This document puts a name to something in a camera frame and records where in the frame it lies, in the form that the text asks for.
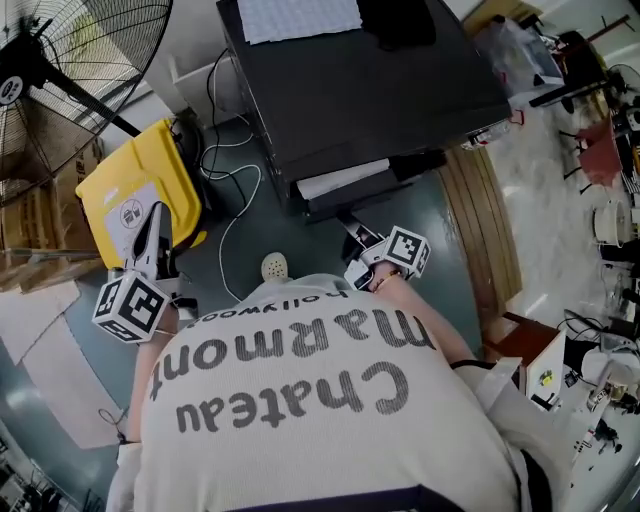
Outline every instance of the wooden board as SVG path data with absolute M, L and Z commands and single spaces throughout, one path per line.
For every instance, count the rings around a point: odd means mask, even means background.
M 481 327 L 506 311 L 522 288 L 509 217 L 486 151 L 447 151 L 439 170 L 465 252 Z
M 493 316 L 492 311 L 496 308 L 497 298 L 493 292 L 492 287 L 487 287 L 486 283 L 482 281 L 482 268 L 479 261 L 479 253 L 475 246 L 475 241 L 471 234 L 471 227 L 467 221 L 466 213 L 462 206 L 462 200 L 458 194 L 458 188 L 455 184 L 452 173 L 448 167 L 444 167 L 439 171 L 440 179 L 444 185 L 446 191 L 447 202 L 449 203 L 449 211 L 455 223 L 456 234 L 460 242 L 463 255 L 467 262 L 469 269 L 469 277 L 471 278 L 471 285 L 473 287 L 473 294 L 476 301 L 476 307 L 478 309 L 478 316 L 481 319 L 481 324 L 489 321 L 489 318 Z
M 477 264 L 476 274 L 472 282 L 475 283 L 474 293 L 480 323 L 484 326 L 486 322 L 490 322 L 496 316 L 502 314 L 505 308 L 496 293 L 491 264 L 489 262 L 489 252 L 484 237 L 482 236 L 478 216 L 471 200 L 469 187 L 460 168 L 460 163 L 456 154 L 452 151 L 447 152 L 447 159 L 449 163 L 443 172 L 448 172 L 452 177 L 455 189 L 460 198 L 461 213 L 458 217 L 462 217 L 468 225 L 468 238 L 465 239 L 465 244 L 471 248 L 471 252 L 467 252 L 467 259 Z
M 476 164 L 473 151 L 464 149 L 454 150 L 460 169 L 463 173 L 467 187 L 469 188 L 471 202 L 478 218 L 480 233 L 487 248 L 489 267 L 491 269 L 492 282 L 498 296 L 498 300 L 506 304 L 511 298 L 510 286 L 507 277 L 508 262 L 500 243 L 497 225 L 491 212 L 491 203 L 480 177 L 480 170 Z
M 502 212 L 500 211 L 500 206 L 498 204 L 497 195 L 502 196 L 502 192 L 500 189 L 495 190 L 491 178 L 489 175 L 493 175 L 492 168 L 487 169 L 487 166 L 482 158 L 482 150 L 473 151 L 473 159 L 476 163 L 476 168 L 478 170 L 478 179 L 482 184 L 482 190 L 484 192 L 483 196 L 486 199 L 486 207 L 488 211 L 491 213 L 491 222 L 495 226 L 496 234 L 498 235 L 498 243 L 500 247 L 500 251 L 502 253 L 503 264 L 505 268 L 505 278 L 506 278 L 506 294 L 508 297 L 506 300 L 509 300 L 513 297 L 519 290 L 516 290 L 518 283 L 518 275 L 520 272 L 518 271 L 518 267 L 514 267 L 513 265 L 513 257 L 511 254 L 511 247 L 509 245 L 508 238 L 511 235 L 511 228 L 505 225 L 504 218 L 502 216 Z
M 500 217 L 504 226 L 504 233 L 506 236 L 507 245 L 509 246 L 509 255 L 511 259 L 511 268 L 513 271 L 513 290 L 511 297 L 514 297 L 517 293 L 522 291 L 522 273 L 520 272 L 520 262 L 518 260 L 518 253 L 516 251 L 516 244 L 513 240 L 513 232 L 511 231 L 511 222 L 509 221 L 509 213 L 507 212 L 507 206 L 504 203 L 504 196 L 502 195 L 502 189 L 498 184 L 495 172 L 493 170 L 493 164 L 491 158 L 485 149 L 479 150 L 479 156 L 484 162 L 484 169 L 486 169 L 487 178 L 492 184 L 492 188 L 495 192 L 496 201 L 498 203 L 498 209 L 500 211 Z

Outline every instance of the wire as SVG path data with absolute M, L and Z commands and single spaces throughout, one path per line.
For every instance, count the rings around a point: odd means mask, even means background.
M 209 101 L 211 102 L 211 124 L 213 125 L 213 129 L 216 132 L 216 152 L 213 155 L 213 163 L 211 164 L 211 169 L 215 169 L 216 160 L 218 159 L 218 149 L 220 148 L 220 131 L 216 126 L 216 102 L 213 96 L 211 96 L 211 89 L 209 87 L 209 84 L 211 83 L 211 76 L 213 75 L 216 68 L 218 67 L 220 60 L 222 59 L 222 57 L 224 57 L 224 54 L 227 53 L 228 51 L 229 51 L 228 48 L 225 48 L 224 50 L 222 50 L 220 55 L 218 55 L 218 58 L 216 59 L 216 61 L 213 63 L 213 67 L 211 68 L 211 71 L 209 71 L 209 74 L 207 75 L 207 96 L 209 97 Z
M 585 330 L 583 330 L 581 332 L 578 332 L 578 330 L 574 329 L 569 322 L 571 322 L 571 320 L 577 320 L 578 322 L 581 322 L 580 318 L 575 316 L 574 314 L 572 314 L 570 318 L 567 318 L 566 317 L 567 311 L 569 311 L 569 310 L 565 310 L 565 319 L 562 322 L 560 322 L 558 325 L 556 325 L 556 329 L 560 329 L 560 326 L 562 324 L 566 323 L 567 327 L 576 334 L 576 338 L 578 336 L 580 336 L 581 334 L 584 334 L 587 331 L 592 331 L 593 330 L 596 334 L 589 341 L 593 341 L 593 340 L 595 340 L 596 338 L 598 338 L 601 335 L 601 332 L 598 332 L 598 331 L 592 329 L 591 327 L 589 327 L 589 328 L 587 328 L 587 329 L 585 329 Z M 600 322 L 600 320 L 598 320 L 597 318 L 586 317 L 585 320 L 590 320 L 590 321 L 592 321 L 594 323 L 597 323 L 598 326 L 600 327 L 600 329 L 604 329 L 604 325 L 602 325 L 602 322 Z
M 240 213 L 238 213 L 233 219 L 231 219 L 231 222 L 229 222 L 229 224 L 227 225 L 227 227 L 225 228 L 224 232 L 222 233 L 222 237 L 220 238 L 220 244 L 218 245 L 218 264 L 220 266 L 220 277 L 222 279 L 222 284 L 224 285 L 224 289 L 227 291 L 227 293 L 229 295 L 231 295 L 236 301 L 241 302 L 241 299 L 235 294 L 233 293 L 233 291 L 231 291 L 231 289 L 229 288 L 229 285 L 227 283 L 227 278 L 225 276 L 224 273 L 224 265 L 222 262 L 222 248 L 224 247 L 224 241 L 227 238 L 227 235 L 229 234 L 229 231 L 231 230 L 231 228 L 233 227 L 233 225 L 238 221 L 238 219 L 240 217 L 242 217 L 246 211 L 249 209 L 249 207 L 251 206 L 251 204 L 253 203 L 254 198 L 256 197 L 256 194 L 258 193 L 258 189 L 260 188 L 260 183 L 262 182 L 262 170 L 260 169 L 260 167 L 258 167 L 257 165 L 244 165 L 242 167 L 239 167 L 238 169 L 235 169 L 234 171 L 231 172 L 227 172 L 227 171 L 217 171 L 215 170 L 215 166 L 216 166 L 216 161 L 218 159 L 218 150 L 220 148 L 236 148 L 236 147 L 240 147 L 243 146 L 245 144 L 247 144 L 252 138 L 253 138 L 253 134 L 250 133 L 249 134 L 249 138 L 247 140 L 244 140 L 242 142 L 238 142 L 235 144 L 220 144 L 220 131 L 218 130 L 218 127 L 216 125 L 216 110 L 220 109 L 223 112 L 225 112 L 224 109 L 220 108 L 217 104 L 216 104 L 216 77 L 217 77 L 217 71 L 218 71 L 218 64 L 220 63 L 222 57 L 225 55 L 225 53 L 227 53 L 228 48 L 225 48 L 222 53 L 220 53 L 220 55 L 218 55 L 218 58 L 216 59 L 215 63 L 213 64 L 213 68 L 211 68 L 211 71 L 209 72 L 209 75 L 207 76 L 207 96 L 209 97 L 209 101 L 211 102 L 211 109 L 212 109 L 212 115 L 211 115 L 211 122 L 213 124 L 213 129 L 216 133 L 216 143 L 212 146 L 207 147 L 203 152 L 202 152 L 202 156 L 200 158 L 200 172 L 207 178 L 208 182 L 211 181 L 220 181 L 220 180 L 224 180 L 227 178 L 231 178 L 233 180 L 233 182 L 235 183 L 238 191 L 240 192 L 240 195 L 242 196 L 242 200 L 244 203 L 244 206 L 242 208 L 242 210 L 240 210 Z M 213 76 L 213 95 L 211 94 L 211 90 L 210 90 L 210 83 L 211 83 L 211 77 Z M 249 121 L 247 121 L 247 119 L 245 119 L 243 116 L 241 116 L 240 114 L 237 114 L 235 112 L 232 112 L 236 117 L 239 117 L 240 119 L 242 119 L 242 121 L 244 121 L 244 123 L 251 128 Z M 211 168 L 207 169 L 204 166 L 204 159 L 207 156 L 207 154 L 209 153 L 209 151 L 214 151 L 214 156 L 213 156 L 213 163 L 211 164 Z M 258 171 L 258 179 L 256 181 L 256 186 L 253 189 L 253 192 L 251 193 L 251 197 L 249 198 L 249 200 L 247 201 L 244 192 L 242 190 L 242 187 L 240 186 L 240 184 L 238 183 L 238 180 L 235 177 L 235 174 L 239 173 L 240 171 L 244 171 L 246 169 L 255 169 L 256 171 Z M 218 177 L 218 178 L 214 178 L 213 174 L 221 174 L 222 176 Z
M 597 388 L 598 385 L 594 384 L 593 382 L 589 382 L 588 380 L 584 380 L 582 377 L 580 377 L 580 375 L 576 374 L 576 377 L 578 377 L 578 379 L 580 379 L 582 382 L 584 382 L 585 384 L 589 384 L 589 386 L 593 386 L 594 388 Z
M 240 186 L 240 183 L 238 183 L 238 180 L 236 179 L 236 177 L 227 171 L 214 171 L 213 169 L 207 169 L 206 167 L 204 167 L 204 157 L 206 156 L 206 154 L 212 150 L 212 149 L 217 149 L 217 147 L 215 146 L 210 146 L 207 149 L 204 150 L 204 153 L 202 153 L 202 158 L 200 158 L 200 172 L 203 174 L 203 176 L 205 178 L 207 178 L 207 182 L 211 182 L 211 181 L 219 181 L 221 179 L 224 178 L 231 178 L 233 180 L 233 182 L 236 185 L 236 188 L 238 189 L 238 192 L 240 192 L 240 195 L 242 196 L 242 208 L 246 208 L 247 207 L 247 198 L 244 195 L 244 191 L 242 190 L 242 187 Z M 212 174 L 222 174 L 223 177 L 222 178 L 213 178 Z
M 229 55 L 227 55 L 225 58 L 231 60 L 231 57 Z M 237 112 L 229 112 L 229 111 L 223 109 L 216 102 L 216 99 L 218 98 L 218 95 L 217 95 L 218 79 L 217 79 L 217 77 L 218 77 L 218 66 L 214 66 L 214 68 L 213 68 L 213 98 L 212 98 L 212 100 L 213 100 L 213 104 L 214 104 L 215 108 L 217 108 L 218 110 L 222 110 L 223 112 L 227 112 L 227 113 L 233 114 L 235 117 L 237 117 L 239 119 L 242 119 L 244 124 L 247 125 L 249 130 L 251 130 L 251 124 L 249 123 L 249 121 L 247 121 L 247 119 L 244 116 L 238 114 Z M 236 144 L 218 144 L 218 147 L 220 147 L 220 148 L 237 148 L 239 146 L 244 146 L 245 144 L 249 143 L 249 141 L 251 139 L 253 139 L 253 133 L 249 132 L 249 138 L 247 140 L 243 140 L 242 142 L 238 142 Z
M 247 206 L 245 206 L 242 211 L 236 215 L 231 222 L 229 222 L 229 225 L 227 226 L 227 228 L 224 230 L 224 233 L 222 233 L 222 238 L 220 238 L 220 245 L 218 246 L 218 263 L 220 264 L 220 277 L 222 278 L 222 284 L 224 285 L 224 289 L 227 290 L 227 293 L 229 295 L 231 295 L 234 299 L 236 299 L 238 302 L 241 302 L 241 299 L 235 294 L 233 293 L 230 289 L 229 289 L 229 285 L 227 284 L 227 278 L 224 275 L 224 265 L 222 264 L 222 247 L 224 245 L 224 241 L 227 238 L 227 234 L 229 233 L 229 230 L 231 229 L 231 227 L 236 223 L 236 221 L 242 217 L 245 212 L 249 209 L 249 207 L 251 206 L 251 203 L 253 203 L 253 199 L 256 197 L 256 194 L 258 193 L 258 189 L 260 188 L 260 183 L 262 182 L 262 170 L 260 169 L 260 167 L 258 167 L 257 165 L 244 165 L 242 167 L 239 167 L 238 169 L 236 169 L 235 171 L 232 171 L 229 174 L 229 176 L 233 177 L 234 174 L 240 172 L 240 171 L 244 171 L 245 169 L 255 169 L 256 171 L 258 171 L 258 181 L 256 182 L 256 186 L 253 189 L 253 193 L 251 194 L 251 197 L 249 198 L 249 202 L 247 203 Z M 222 178 L 213 178 L 214 181 L 218 181 L 218 180 L 223 180 L 225 178 L 227 178 L 228 176 L 223 176 Z
M 233 176 L 233 174 L 228 173 L 226 171 L 216 171 L 215 170 L 215 166 L 216 166 L 216 161 L 218 160 L 218 150 L 222 147 L 222 148 L 231 148 L 231 147 L 239 147 L 242 146 L 246 143 L 248 143 L 251 138 L 253 137 L 253 134 L 250 134 L 249 138 L 243 142 L 237 143 L 237 144 L 220 144 L 220 131 L 218 130 L 218 126 L 216 125 L 216 110 L 220 109 L 220 107 L 218 107 L 218 104 L 216 103 L 216 76 L 217 76 L 217 70 L 218 70 L 218 64 L 220 63 L 220 61 L 222 60 L 222 57 L 224 56 L 225 53 L 227 53 L 229 50 L 228 48 L 225 48 L 220 55 L 218 55 L 218 58 L 216 59 L 215 63 L 213 64 L 213 67 L 211 68 L 211 71 L 209 71 L 209 75 L 207 76 L 207 96 L 209 97 L 209 101 L 211 102 L 211 109 L 212 109 L 212 115 L 211 115 L 211 122 L 213 124 L 213 129 L 216 133 L 216 143 L 212 146 L 207 147 L 203 153 L 202 156 L 200 157 L 200 171 L 201 173 L 204 175 L 205 178 L 207 178 L 207 182 L 211 182 L 212 181 L 212 175 L 213 174 L 222 174 L 224 175 L 223 177 L 225 178 L 232 178 L 233 182 L 236 186 L 236 188 L 238 189 L 238 192 L 240 193 L 240 196 L 242 197 L 242 203 L 243 203 L 243 209 L 247 207 L 247 198 L 244 195 L 244 191 L 242 190 L 242 187 L 240 187 L 240 184 L 238 183 L 238 180 L 235 178 L 235 176 Z M 211 83 L 211 77 L 213 76 L 213 95 L 211 95 L 211 89 L 210 89 L 210 83 Z M 247 126 L 249 126 L 249 122 L 242 117 L 240 114 L 234 114 L 235 116 L 241 118 L 246 124 Z M 213 163 L 211 164 L 211 168 L 207 169 L 204 166 L 204 159 L 206 158 L 207 154 L 209 153 L 209 151 L 215 151 L 214 156 L 213 156 Z
M 111 414 L 109 411 L 107 411 L 106 409 L 98 409 L 98 415 L 109 425 L 113 426 L 116 428 L 117 432 L 118 432 L 118 440 L 120 441 L 120 443 L 126 443 L 127 442 L 127 437 L 124 435 L 124 433 L 120 430 L 120 423 L 122 423 L 122 420 L 124 420 L 124 417 L 127 415 L 127 412 L 129 411 L 129 408 L 127 407 L 124 411 L 122 411 L 122 414 L 120 415 L 120 417 L 116 420 L 113 417 L 113 414 Z

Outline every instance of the yellow container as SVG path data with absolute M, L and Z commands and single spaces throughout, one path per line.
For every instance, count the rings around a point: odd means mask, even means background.
M 193 233 L 202 213 L 168 120 L 158 121 L 109 155 L 78 185 L 76 194 L 107 268 L 122 267 L 156 202 L 171 211 L 174 247 Z M 200 233 L 193 245 L 202 240 Z

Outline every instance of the shoe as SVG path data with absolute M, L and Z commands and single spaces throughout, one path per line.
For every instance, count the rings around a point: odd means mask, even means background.
M 265 283 L 273 279 L 287 279 L 289 277 L 287 259 L 280 252 L 267 254 L 262 260 L 261 271 Z

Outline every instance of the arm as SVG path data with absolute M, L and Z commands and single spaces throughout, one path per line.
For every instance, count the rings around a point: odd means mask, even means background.
M 395 268 L 393 264 L 388 262 L 377 265 L 372 286 L 384 279 Z M 376 295 L 419 318 L 435 336 L 436 339 L 432 341 L 435 341 L 440 347 L 449 364 L 465 359 L 475 359 L 458 331 L 440 313 L 429 306 L 402 277 L 389 278 L 378 288 Z
M 158 324 L 158 329 L 170 333 L 178 332 L 178 311 L 168 307 Z M 129 444 L 120 446 L 118 450 L 118 470 L 111 481 L 107 497 L 106 512 L 126 512 L 133 510 L 134 487 L 140 471 L 140 454 L 142 445 L 140 437 L 140 422 L 142 404 L 147 392 L 147 384 L 153 373 L 153 368 L 167 344 L 173 336 L 156 332 L 148 343 L 143 343 L 138 349 L 136 369 L 133 376 L 133 390 L 129 405 L 129 419 L 127 422 L 127 441 Z
M 178 311 L 175 308 L 167 307 L 158 324 L 158 329 L 172 333 L 178 332 Z M 138 349 L 127 422 L 127 441 L 131 443 L 140 442 L 140 420 L 147 384 L 160 353 L 172 339 L 173 336 L 156 332 L 151 341 L 142 343 Z

